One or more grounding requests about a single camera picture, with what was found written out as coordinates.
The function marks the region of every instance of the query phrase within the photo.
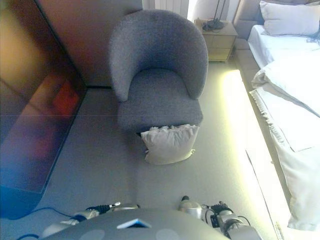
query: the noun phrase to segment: white pillow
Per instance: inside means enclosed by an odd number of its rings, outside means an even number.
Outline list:
[[[281,5],[260,1],[260,9],[269,35],[310,36],[319,30],[320,5]]]
[[[196,125],[152,127],[141,133],[148,148],[145,160],[150,164],[172,164],[189,158],[199,127]]]

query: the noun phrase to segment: lamp base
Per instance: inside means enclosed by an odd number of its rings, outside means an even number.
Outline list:
[[[225,24],[221,22],[218,18],[207,21],[203,24],[202,29],[204,31],[220,30],[223,29]]]

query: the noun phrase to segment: gray floor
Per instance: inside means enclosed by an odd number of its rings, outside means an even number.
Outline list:
[[[223,91],[223,75],[230,69],[232,65],[225,63],[209,65],[195,153],[169,165],[146,163],[141,139],[117,129],[112,91],[90,89],[38,208],[51,206],[73,214],[121,201],[142,208],[177,209],[181,197],[188,195],[200,204],[224,201],[246,216],[264,240],[277,239],[258,182],[252,181],[252,166],[245,154],[239,158],[233,146]],[[49,210],[16,221],[1,219],[1,239],[40,235],[50,224],[66,219]]]

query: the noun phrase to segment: headboard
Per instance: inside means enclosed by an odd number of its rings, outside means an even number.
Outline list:
[[[316,2],[319,0],[264,0],[269,3],[283,5],[298,5]],[[240,0],[236,14],[233,19],[233,25],[238,33],[238,38],[248,39],[253,25],[263,25],[264,19],[259,6],[260,0]]]

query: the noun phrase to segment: white bedding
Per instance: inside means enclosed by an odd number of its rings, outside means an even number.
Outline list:
[[[304,55],[305,52],[319,49],[317,43],[307,43],[302,36],[269,36],[264,26],[254,25],[248,38],[248,44],[258,66],[262,69],[274,60]]]
[[[288,226],[320,231],[320,50],[315,50],[320,47],[303,37],[266,36],[263,28],[254,28],[250,48],[261,70],[250,93],[269,124],[291,193]],[[255,47],[253,39],[259,42]]]

